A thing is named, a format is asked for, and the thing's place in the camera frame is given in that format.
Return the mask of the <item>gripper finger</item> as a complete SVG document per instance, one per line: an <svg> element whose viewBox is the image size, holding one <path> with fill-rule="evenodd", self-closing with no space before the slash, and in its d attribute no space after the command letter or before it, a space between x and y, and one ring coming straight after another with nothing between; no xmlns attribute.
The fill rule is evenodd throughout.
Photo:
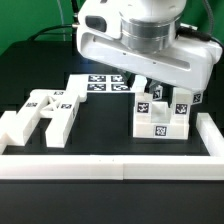
<svg viewBox="0 0 224 224"><path fill-rule="evenodd" d="M121 70L120 75L123 77L124 83L127 85L127 87L131 88L135 81L135 74L128 71Z"/></svg>
<svg viewBox="0 0 224 224"><path fill-rule="evenodd" d="M161 84L160 81L149 80L146 85L146 92L152 94L154 90Z"/></svg>

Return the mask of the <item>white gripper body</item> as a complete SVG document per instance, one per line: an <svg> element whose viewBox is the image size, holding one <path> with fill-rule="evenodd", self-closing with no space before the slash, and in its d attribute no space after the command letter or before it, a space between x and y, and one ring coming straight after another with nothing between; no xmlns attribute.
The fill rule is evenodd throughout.
<svg viewBox="0 0 224 224"><path fill-rule="evenodd" d="M221 46L180 26L184 1L87 1L77 49L88 59L192 92L206 89Z"/></svg>

